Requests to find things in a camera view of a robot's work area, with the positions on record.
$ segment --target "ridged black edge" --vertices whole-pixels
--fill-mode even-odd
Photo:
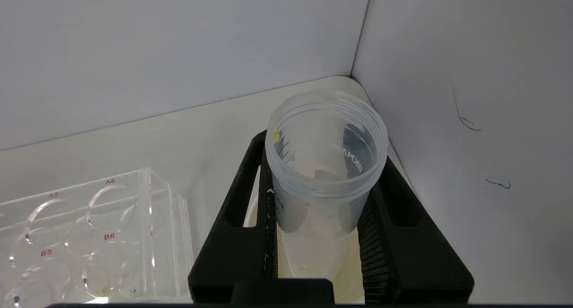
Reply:
[[[264,266],[265,274],[268,274],[268,271],[270,271],[270,277],[278,278],[277,217],[274,193],[271,192],[271,190],[273,190],[273,175],[270,172],[269,164],[266,161],[266,152],[263,148],[258,199],[259,204],[261,204],[262,202],[260,202],[260,200],[262,199],[262,196],[266,195],[264,199],[266,199],[267,210],[264,214],[269,213],[265,229]]]
[[[366,304],[462,304],[474,281],[390,159],[358,222]]]
[[[192,299],[198,304],[231,302],[237,282],[275,278],[276,212],[274,197],[269,195],[272,178],[266,162],[266,131],[256,135],[245,153],[219,214],[209,231],[191,273],[188,276]],[[255,227],[244,228],[246,211],[257,170],[261,166],[260,202]]]
[[[365,304],[386,304],[392,301],[395,291],[395,277],[390,275],[390,267],[384,255],[383,240],[376,222],[372,206],[376,190],[368,196],[364,210],[358,220],[358,243],[362,265],[362,285]]]

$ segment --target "white surface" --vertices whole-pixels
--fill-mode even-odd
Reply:
[[[0,151],[0,202],[151,167],[188,199],[197,254],[252,137],[283,100],[317,89],[366,98],[355,81],[329,77]]]
[[[349,75],[368,0],[0,0],[0,150]]]
[[[354,75],[474,302],[573,301],[572,3],[371,0]]]

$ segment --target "black scribble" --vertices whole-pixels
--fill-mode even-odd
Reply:
[[[284,145],[282,145],[282,148],[280,149],[280,151],[277,151],[277,153],[278,153],[279,155],[284,151],[285,147],[288,145],[289,142],[290,142],[290,141],[287,141]]]
[[[511,182],[510,182],[509,180],[507,180],[507,186],[505,186],[504,184],[500,184],[499,182],[491,181],[491,180],[489,180],[489,179],[487,179],[487,178],[485,178],[485,181],[487,181],[487,182],[489,182],[490,184],[493,184],[493,185],[501,186],[501,187],[503,187],[503,188],[505,188],[505,189],[510,189],[510,188],[511,188]]]
[[[456,104],[456,112],[458,113],[458,118],[460,119],[460,122],[468,129],[473,130],[473,131],[479,131],[481,130],[481,128],[472,128],[470,126],[467,125],[467,123],[471,123],[475,126],[475,123],[471,122],[470,120],[467,120],[466,118],[464,118],[463,116],[460,115],[460,108],[458,107],[458,100],[456,99],[456,88],[454,88],[454,84],[452,83],[452,80],[450,80],[450,88],[452,88],[452,95],[454,97],[454,103]]]

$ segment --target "translucent plastic container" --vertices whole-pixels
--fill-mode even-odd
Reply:
[[[0,204],[2,308],[190,302],[186,201],[149,168]]]
[[[272,114],[265,148],[292,275],[335,281],[384,168],[384,122],[349,94],[300,93]]]

